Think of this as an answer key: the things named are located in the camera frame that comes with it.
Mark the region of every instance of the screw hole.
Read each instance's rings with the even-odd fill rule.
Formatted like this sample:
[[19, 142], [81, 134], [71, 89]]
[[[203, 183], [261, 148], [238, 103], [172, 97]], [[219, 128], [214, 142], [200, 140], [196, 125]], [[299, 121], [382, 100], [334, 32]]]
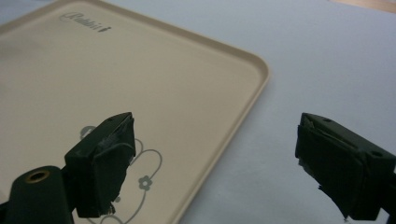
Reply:
[[29, 174], [26, 177], [25, 181], [28, 184], [35, 184], [46, 179], [47, 177], [49, 177], [49, 175], [50, 175], [50, 171], [47, 170], [36, 171]]
[[379, 153], [379, 152], [376, 152], [376, 151], [372, 151], [371, 154], [372, 154], [373, 156], [382, 157], [382, 154]]

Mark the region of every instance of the printed logo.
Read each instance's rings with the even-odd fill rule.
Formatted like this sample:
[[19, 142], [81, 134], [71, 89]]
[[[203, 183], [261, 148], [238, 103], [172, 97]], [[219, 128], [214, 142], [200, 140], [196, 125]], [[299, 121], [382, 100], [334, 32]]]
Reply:
[[80, 12], [68, 12], [63, 14], [62, 16], [59, 17], [60, 21], [64, 21], [64, 22], [76, 22], [79, 23], [81, 25], [84, 25], [94, 31], [97, 31], [99, 33], [107, 31], [109, 29], [111, 29], [110, 26], [106, 26], [103, 25], [100, 22], [94, 21], [90, 18], [85, 17], [84, 14], [80, 13]]

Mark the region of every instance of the tray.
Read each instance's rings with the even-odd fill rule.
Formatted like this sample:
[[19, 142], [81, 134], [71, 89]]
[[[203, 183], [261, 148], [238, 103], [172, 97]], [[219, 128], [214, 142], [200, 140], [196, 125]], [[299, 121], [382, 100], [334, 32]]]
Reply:
[[75, 221], [177, 223], [268, 77], [253, 54], [104, 2], [40, 8], [0, 27], [0, 191], [132, 111], [116, 215]]

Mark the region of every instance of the plastic tray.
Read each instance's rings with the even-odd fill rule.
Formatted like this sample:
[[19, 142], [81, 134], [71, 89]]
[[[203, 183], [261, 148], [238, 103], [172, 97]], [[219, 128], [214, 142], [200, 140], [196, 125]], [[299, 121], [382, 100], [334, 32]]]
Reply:
[[88, 0], [1, 26], [0, 64], [5, 195], [30, 169], [63, 167], [90, 126], [134, 114], [116, 215], [76, 223], [177, 223], [268, 80], [255, 55]]

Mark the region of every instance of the white table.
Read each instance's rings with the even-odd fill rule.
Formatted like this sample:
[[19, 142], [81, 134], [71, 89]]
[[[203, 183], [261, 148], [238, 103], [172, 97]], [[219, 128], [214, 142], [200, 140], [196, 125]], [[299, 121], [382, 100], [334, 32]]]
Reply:
[[[0, 23], [49, 2], [2, 0]], [[395, 14], [326, 0], [108, 2], [251, 51], [271, 69], [180, 223], [344, 223], [294, 158], [302, 112], [334, 119], [396, 154]], [[375, 223], [387, 217], [381, 212]]]

